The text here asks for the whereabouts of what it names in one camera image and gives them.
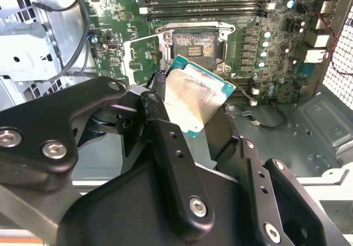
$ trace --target motherboard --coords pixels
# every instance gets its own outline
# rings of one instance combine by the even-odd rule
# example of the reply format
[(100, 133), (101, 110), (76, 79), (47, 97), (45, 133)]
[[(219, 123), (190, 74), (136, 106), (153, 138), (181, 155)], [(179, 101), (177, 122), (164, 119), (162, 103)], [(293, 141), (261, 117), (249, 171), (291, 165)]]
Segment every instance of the motherboard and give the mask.
[(85, 0), (98, 74), (144, 85), (177, 55), (235, 84), (233, 104), (294, 103), (328, 58), (337, 0)]

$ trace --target red wire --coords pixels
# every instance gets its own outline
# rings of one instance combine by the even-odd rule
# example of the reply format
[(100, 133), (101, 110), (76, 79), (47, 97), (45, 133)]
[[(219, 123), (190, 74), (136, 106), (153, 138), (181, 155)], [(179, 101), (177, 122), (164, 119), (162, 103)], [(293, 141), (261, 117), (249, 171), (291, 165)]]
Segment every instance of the red wire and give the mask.
[(309, 11), (310, 13), (314, 13), (318, 16), (318, 18), (323, 22), (323, 24), (325, 25), (325, 27), (331, 31), (332, 33), (332, 36), (333, 36), (333, 39), (334, 39), (334, 42), (332, 44), (332, 48), (331, 48), (331, 51), (330, 51), (330, 61), (331, 61), (331, 65), (332, 65), (332, 68), (334, 69), (335, 72), (337, 72), (338, 74), (340, 75), (348, 75), (348, 76), (353, 76), (353, 73), (348, 73), (348, 72), (342, 72), (342, 71), (339, 71), (338, 69), (336, 69), (335, 67), (335, 64), (333, 62), (333, 54), (334, 54), (334, 51), (337, 47), (337, 44), (338, 44), (338, 37), (337, 37), (337, 34), (335, 32), (333, 32), (332, 28), (330, 25), (328, 25), (328, 23), (326, 23), (325, 19), (323, 18), (323, 16), (320, 14), (320, 13), (316, 13), (312, 10)]

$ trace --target green circuit board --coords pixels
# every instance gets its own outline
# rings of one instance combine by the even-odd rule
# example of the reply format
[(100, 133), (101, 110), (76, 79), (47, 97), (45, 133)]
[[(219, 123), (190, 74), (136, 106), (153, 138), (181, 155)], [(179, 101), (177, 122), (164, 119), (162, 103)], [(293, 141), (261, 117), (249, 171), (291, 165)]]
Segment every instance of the green circuit board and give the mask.
[[(269, 98), (293, 103), (313, 70), (296, 57), (305, 32), (295, 22), (303, 21), (304, 31), (318, 24), (297, 6), (315, 8), (323, 0), (293, 0), (293, 6), (289, 1), (85, 0), (91, 53), (99, 75), (129, 84), (147, 83), (155, 70), (182, 55), (247, 92), (257, 75), (260, 104)], [(328, 22), (333, 13), (334, 8), (325, 13)], [(231, 100), (247, 103), (239, 90)]]

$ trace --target screw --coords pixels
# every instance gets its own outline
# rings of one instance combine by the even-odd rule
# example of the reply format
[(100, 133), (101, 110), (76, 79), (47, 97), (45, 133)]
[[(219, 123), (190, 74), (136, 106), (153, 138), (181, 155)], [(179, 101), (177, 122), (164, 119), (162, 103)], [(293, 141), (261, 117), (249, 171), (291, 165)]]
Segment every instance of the screw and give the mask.
[(120, 87), (116, 82), (109, 82), (108, 86), (113, 90), (120, 90)]
[(42, 152), (45, 156), (51, 159), (61, 159), (67, 153), (67, 148), (57, 141), (45, 143)]
[(339, 127), (335, 127), (333, 129), (333, 132), (337, 135), (337, 134), (341, 133), (341, 129)]
[(170, 40), (170, 39), (172, 39), (172, 35), (170, 33), (165, 33), (164, 38), (167, 40)]
[(247, 145), (249, 146), (249, 148), (254, 148), (254, 144), (252, 144), (250, 141), (247, 141)]
[(92, 36), (92, 37), (90, 38), (90, 41), (91, 41), (91, 43), (93, 43), (93, 44), (97, 44), (97, 43), (98, 43), (98, 38), (97, 38), (96, 36)]
[(226, 72), (230, 72), (231, 71), (231, 68), (230, 68), (230, 66), (226, 66)]
[(265, 223), (264, 229), (267, 236), (269, 236), (269, 238), (271, 239), (271, 241), (273, 241), (274, 243), (281, 242), (281, 236), (274, 226), (272, 226), (270, 223)]
[(148, 97), (153, 101), (159, 101), (159, 98), (153, 93), (149, 93)]
[(19, 132), (6, 129), (0, 130), (0, 147), (12, 148), (20, 144), (22, 136)]
[(276, 165), (278, 166), (278, 168), (280, 168), (280, 170), (284, 170), (285, 167), (283, 166), (282, 163), (280, 163), (279, 161), (276, 161)]
[(189, 202), (191, 211), (197, 217), (204, 217), (207, 213), (207, 208), (204, 202), (201, 199), (192, 197)]

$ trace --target cpu socket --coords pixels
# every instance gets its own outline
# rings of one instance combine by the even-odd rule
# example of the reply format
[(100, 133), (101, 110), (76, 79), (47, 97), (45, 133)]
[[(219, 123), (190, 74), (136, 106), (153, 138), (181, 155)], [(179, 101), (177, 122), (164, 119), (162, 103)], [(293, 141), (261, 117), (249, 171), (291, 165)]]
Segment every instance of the cpu socket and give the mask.
[(228, 35), (235, 26), (221, 22), (170, 23), (156, 29), (162, 53), (161, 70), (168, 70), (177, 55), (217, 74), (231, 71), (225, 64)]

